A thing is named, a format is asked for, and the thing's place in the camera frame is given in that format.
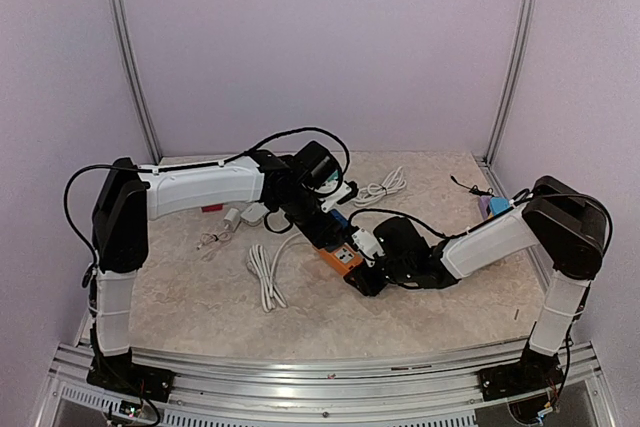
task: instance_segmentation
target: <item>white power adapter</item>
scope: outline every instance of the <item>white power adapter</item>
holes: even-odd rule
[[[231,208],[227,215],[223,219],[224,227],[227,232],[235,232],[240,225],[240,211],[238,209]]]
[[[260,222],[268,213],[269,209],[267,209],[263,204],[254,202],[242,211],[240,218],[245,224],[255,227],[260,225]]]

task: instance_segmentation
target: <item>red object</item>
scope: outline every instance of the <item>red object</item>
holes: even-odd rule
[[[206,207],[201,207],[203,212],[218,212],[220,210],[222,210],[223,205],[222,204],[216,204],[216,205],[207,205]]]

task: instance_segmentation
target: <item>beige table surface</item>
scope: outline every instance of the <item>beige table surface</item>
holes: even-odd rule
[[[202,159],[165,159],[163,164]],[[477,198],[449,178],[454,174],[468,185],[488,187],[468,153],[356,152],[347,177],[359,185],[379,182],[399,165],[405,168],[408,188],[378,207],[410,213],[446,233],[481,221]],[[388,286],[367,298],[298,239],[278,266],[278,284],[289,308],[265,314],[258,281],[245,267],[247,250],[262,243],[273,255],[291,233],[276,235],[242,224],[231,242],[196,250],[203,232],[222,229],[227,209],[190,210],[149,224],[151,252],[133,294],[134,347],[252,359],[401,356],[526,336],[542,305],[542,291],[524,252],[446,290]],[[352,210],[341,208],[347,214]],[[366,214],[358,224],[372,229],[384,218]],[[282,225],[278,220],[274,227]],[[429,233],[425,238],[436,243]]]

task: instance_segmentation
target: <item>vertical metal post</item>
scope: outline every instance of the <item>vertical metal post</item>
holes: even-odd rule
[[[142,133],[144,135],[145,143],[147,144],[147,149],[149,150],[149,155],[153,159],[153,162],[157,164],[162,159],[162,150],[160,149],[158,137],[155,129],[153,128],[151,116],[149,115],[147,103],[142,91],[140,76],[138,75],[138,68],[136,66],[133,48],[131,46],[131,39],[129,38],[129,30],[127,29],[124,1],[109,0],[109,2],[111,4],[111,13],[116,27],[116,37],[120,46],[122,62],[127,74],[131,95],[133,96],[136,114],[140,121],[140,126],[142,127]]]
[[[502,141],[504,130],[507,125],[509,112],[511,111],[511,106],[513,104],[513,96],[516,91],[522,61],[527,47],[527,39],[531,28],[535,2],[536,0],[522,0],[520,5],[516,38],[511,51],[511,60],[507,71],[507,79],[502,89],[498,114],[496,115],[496,120],[493,124],[491,137],[489,138],[489,147],[487,148],[485,155],[485,162],[489,168],[491,168],[496,159],[496,154],[500,147],[500,142]]]

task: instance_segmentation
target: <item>coiled white cable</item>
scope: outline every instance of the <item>coiled white cable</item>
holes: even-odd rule
[[[368,207],[380,202],[387,195],[397,194],[406,187],[407,181],[404,178],[403,167],[400,166],[389,172],[381,184],[371,183],[364,189],[360,189],[353,203],[358,208]]]
[[[247,258],[247,270],[260,281],[260,301],[265,313],[276,308],[276,303],[283,309],[287,308],[287,301],[276,284],[276,267],[280,254],[287,244],[298,238],[301,233],[288,237],[276,251],[273,261],[269,259],[269,253],[260,244],[252,245]]]

